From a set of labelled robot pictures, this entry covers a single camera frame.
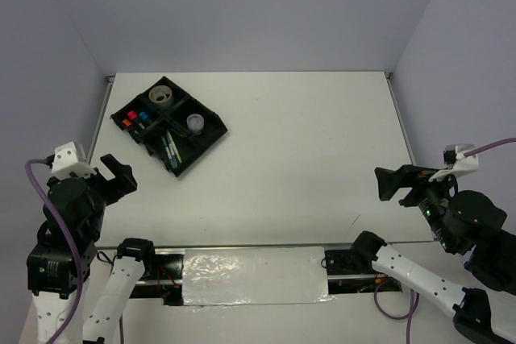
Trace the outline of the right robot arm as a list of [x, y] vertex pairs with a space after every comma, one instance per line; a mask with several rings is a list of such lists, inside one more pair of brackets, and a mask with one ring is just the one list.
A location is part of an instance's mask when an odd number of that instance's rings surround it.
[[504, 230], [504, 210], [483, 193], [461, 190], [456, 168], [406, 164], [397, 170], [377, 167], [378, 196], [389, 201], [400, 189], [399, 204], [417, 208], [436, 241], [450, 255], [464, 257], [464, 270], [476, 287], [458, 284], [407, 258], [372, 231], [351, 246], [351, 264], [394, 278], [451, 318], [456, 331], [473, 343], [515, 341], [515, 236]]

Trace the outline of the blue-capped highlighter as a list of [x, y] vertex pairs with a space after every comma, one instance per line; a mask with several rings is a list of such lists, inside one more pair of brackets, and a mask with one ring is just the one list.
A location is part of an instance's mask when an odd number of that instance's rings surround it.
[[152, 124], [152, 118], [146, 111], [141, 111], [139, 113], [139, 118], [145, 126], [150, 126]]

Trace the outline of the pink-capped highlighter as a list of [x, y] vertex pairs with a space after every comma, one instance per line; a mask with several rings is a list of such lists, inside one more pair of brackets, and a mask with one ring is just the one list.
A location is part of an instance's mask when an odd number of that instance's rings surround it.
[[137, 127], [144, 128], [144, 126], [139, 118], [139, 115], [134, 110], [128, 111], [127, 117]]

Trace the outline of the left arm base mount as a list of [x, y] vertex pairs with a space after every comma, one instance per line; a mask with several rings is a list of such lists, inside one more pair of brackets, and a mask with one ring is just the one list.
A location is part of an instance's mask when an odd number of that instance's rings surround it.
[[160, 299], [163, 305], [182, 306], [182, 270], [184, 255], [156, 257], [154, 271], [146, 271], [136, 283], [131, 299]]

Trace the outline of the green pen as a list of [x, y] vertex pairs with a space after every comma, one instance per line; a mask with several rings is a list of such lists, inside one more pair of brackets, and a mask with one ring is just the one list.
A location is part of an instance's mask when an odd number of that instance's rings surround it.
[[167, 143], [167, 140], [165, 139], [164, 136], [161, 136], [161, 142], [163, 143], [163, 146], [164, 146], [164, 149], [165, 149], [165, 152], [166, 152], [166, 155], [168, 157], [169, 160], [172, 160], [172, 155], [171, 155], [171, 152], [170, 152], [170, 149], [169, 149], [169, 145]]

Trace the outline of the small clear tape roll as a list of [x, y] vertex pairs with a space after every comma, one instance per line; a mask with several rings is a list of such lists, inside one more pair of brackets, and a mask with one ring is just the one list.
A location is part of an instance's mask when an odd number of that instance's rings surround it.
[[158, 94], [156, 96], [156, 102], [157, 103], [164, 103], [169, 99], [169, 96], [167, 94]]

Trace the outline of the large clear tape roll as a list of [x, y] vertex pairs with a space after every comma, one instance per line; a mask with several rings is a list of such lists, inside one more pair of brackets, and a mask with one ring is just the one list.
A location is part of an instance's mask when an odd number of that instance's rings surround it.
[[149, 101], [158, 110], [167, 110], [174, 104], [173, 91], [167, 85], [156, 85], [148, 92]]

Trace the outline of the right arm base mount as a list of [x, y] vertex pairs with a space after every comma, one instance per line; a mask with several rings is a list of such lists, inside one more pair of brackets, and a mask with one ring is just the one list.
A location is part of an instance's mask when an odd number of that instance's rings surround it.
[[386, 274], [354, 263], [348, 249], [325, 250], [320, 265], [326, 270], [328, 292], [332, 296], [373, 293], [384, 282], [387, 284], [381, 287], [381, 292], [402, 290], [401, 285], [395, 280], [388, 280]]

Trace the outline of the clear jar of pins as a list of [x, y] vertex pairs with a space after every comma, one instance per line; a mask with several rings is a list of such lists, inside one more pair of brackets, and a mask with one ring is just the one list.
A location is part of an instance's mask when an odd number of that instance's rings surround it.
[[193, 135], [200, 135], [205, 126], [205, 119], [200, 114], [190, 114], [186, 118], [186, 125]]

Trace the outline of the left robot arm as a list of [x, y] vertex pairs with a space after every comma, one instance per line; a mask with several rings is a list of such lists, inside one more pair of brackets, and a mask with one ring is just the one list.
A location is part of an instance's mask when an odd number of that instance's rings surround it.
[[44, 203], [45, 220], [27, 257], [27, 286], [37, 312], [39, 343], [111, 343], [123, 332], [122, 317], [136, 283], [158, 268], [153, 242], [126, 238], [116, 249], [109, 279], [93, 311], [84, 314], [92, 262], [98, 256], [106, 207], [137, 189], [132, 169], [106, 154], [106, 179], [71, 149], [41, 160], [52, 170], [42, 188], [28, 160], [25, 171]]

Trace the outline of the yellow pen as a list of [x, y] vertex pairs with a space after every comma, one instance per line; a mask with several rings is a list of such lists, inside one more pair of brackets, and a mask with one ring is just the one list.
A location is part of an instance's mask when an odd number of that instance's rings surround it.
[[168, 136], [170, 147], [172, 148], [173, 154], [176, 156], [178, 163], [179, 164], [182, 163], [182, 159], [181, 159], [180, 153], [177, 149], [177, 145], [175, 144], [174, 139], [169, 131], [167, 131], [167, 136]]

